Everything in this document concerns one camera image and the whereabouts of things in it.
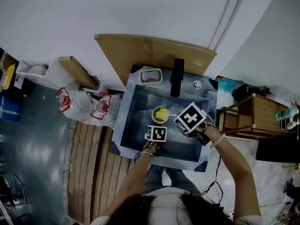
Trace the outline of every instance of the faucet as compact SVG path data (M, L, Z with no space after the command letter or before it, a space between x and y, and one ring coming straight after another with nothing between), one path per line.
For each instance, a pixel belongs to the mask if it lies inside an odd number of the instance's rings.
M183 80L184 59L175 58L171 75L171 97L178 98L180 95L181 81Z

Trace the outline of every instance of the smartphone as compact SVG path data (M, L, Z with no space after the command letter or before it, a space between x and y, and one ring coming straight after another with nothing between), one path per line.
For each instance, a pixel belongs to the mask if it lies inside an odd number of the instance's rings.
M285 130L285 119L281 120L281 130Z

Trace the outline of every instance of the green bottle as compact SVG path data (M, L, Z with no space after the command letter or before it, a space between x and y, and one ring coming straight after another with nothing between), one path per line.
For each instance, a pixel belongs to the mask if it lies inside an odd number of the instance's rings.
M286 118L290 118L299 113L299 109L296 107L290 107L284 111L276 113L276 120L280 121Z

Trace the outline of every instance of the gray sink basin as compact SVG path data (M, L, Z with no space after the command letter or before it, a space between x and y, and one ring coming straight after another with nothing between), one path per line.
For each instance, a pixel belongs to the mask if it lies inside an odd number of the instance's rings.
M158 106L168 109L170 113L178 114L190 103L194 102L205 112L209 108L209 99L181 93L180 97L170 96L169 90L136 85L131 100L130 108L121 146L141 150L144 141L144 132L147 125L158 125L151 119L152 110ZM174 117L162 124L168 127L167 142L160 150L160 156L198 162L201 153L201 144L194 137L186 137L174 123Z

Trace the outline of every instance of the white shirt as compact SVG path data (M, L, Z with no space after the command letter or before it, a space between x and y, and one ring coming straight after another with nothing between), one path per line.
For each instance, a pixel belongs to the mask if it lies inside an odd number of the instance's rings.
M189 215L180 199L180 195L185 193L183 189L176 187L164 187L147 195L155 196L152 202L152 211L150 213L150 225L192 225ZM105 225L109 217L98 217L91 225ZM236 224L245 224L243 219L251 225L261 225L261 216L247 216L239 218Z

